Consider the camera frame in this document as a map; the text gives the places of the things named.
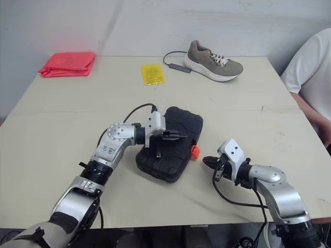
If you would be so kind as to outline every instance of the table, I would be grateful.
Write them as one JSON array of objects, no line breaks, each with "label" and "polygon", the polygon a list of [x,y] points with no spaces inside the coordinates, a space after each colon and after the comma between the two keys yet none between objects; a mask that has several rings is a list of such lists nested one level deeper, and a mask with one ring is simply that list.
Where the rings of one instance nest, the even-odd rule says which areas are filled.
[{"label": "table", "polygon": [[[260,209],[221,199],[211,183],[213,171],[202,163],[229,138],[252,164],[282,169],[312,218],[331,216],[331,159],[318,136],[267,58],[235,60],[244,72],[227,83],[162,65],[166,83],[145,86],[140,66],[161,64],[160,57],[97,57],[88,77],[37,75],[0,128],[0,227],[47,221],[100,133],[146,102],[162,113],[178,106],[201,115],[201,154],[168,184],[141,172],[135,162],[141,146],[129,147],[101,198],[106,228],[263,221]],[[130,121],[145,123],[148,113],[141,109]],[[233,200],[258,203],[252,191],[230,181],[219,187]],[[97,216],[93,227],[99,226]]]}]

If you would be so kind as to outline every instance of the sneaker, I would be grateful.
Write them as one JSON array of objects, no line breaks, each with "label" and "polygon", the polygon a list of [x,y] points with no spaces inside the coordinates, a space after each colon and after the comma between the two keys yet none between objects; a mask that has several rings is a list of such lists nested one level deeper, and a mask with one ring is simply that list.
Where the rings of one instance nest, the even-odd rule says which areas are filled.
[{"label": "sneaker", "polygon": [[210,49],[201,46],[197,40],[191,42],[184,63],[193,71],[218,82],[234,79],[243,71],[240,63],[212,53]]}]

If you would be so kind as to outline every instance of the black strap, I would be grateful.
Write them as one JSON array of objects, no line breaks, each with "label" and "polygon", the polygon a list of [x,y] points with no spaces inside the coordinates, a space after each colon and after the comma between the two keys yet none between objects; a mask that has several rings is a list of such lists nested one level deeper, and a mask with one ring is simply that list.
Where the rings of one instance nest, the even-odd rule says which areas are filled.
[{"label": "black strap", "polygon": [[14,240],[18,240],[18,239],[30,240],[30,241],[33,241],[33,242],[39,244],[39,246],[41,248],[51,248],[47,244],[45,239],[42,237],[44,235],[45,235],[44,230],[40,229],[40,227],[38,227],[33,234],[31,234],[31,235],[21,235],[21,236],[18,236],[17,238],[14,238]]}]

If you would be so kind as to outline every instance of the yellow packet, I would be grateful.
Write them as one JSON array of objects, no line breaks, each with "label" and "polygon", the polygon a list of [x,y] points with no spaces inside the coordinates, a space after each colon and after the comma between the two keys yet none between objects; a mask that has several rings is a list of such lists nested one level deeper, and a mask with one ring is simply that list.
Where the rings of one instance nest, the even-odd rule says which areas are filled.
[{"label": "yellow packet", "polygon": [[160,64],[141,66],[145,85],[155,85],[165,83],[163,71]]}]

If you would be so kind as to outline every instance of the orange plastic piece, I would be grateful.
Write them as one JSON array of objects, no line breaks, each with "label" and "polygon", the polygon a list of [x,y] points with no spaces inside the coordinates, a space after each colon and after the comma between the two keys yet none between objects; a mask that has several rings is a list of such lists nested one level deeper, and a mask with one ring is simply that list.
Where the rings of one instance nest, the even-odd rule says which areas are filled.
[{"label": "orange plastic piece", "polygon": [[89,75],[95,54],[87,53],[55,53],[38,71],[42,77],[55,76],[87,76]]},{"label": "orange plastic piece", "polygon": [[194,159],[198,159],[199,154],[200,154],[200,149],[197,145],[192,146],[191,154]]}]

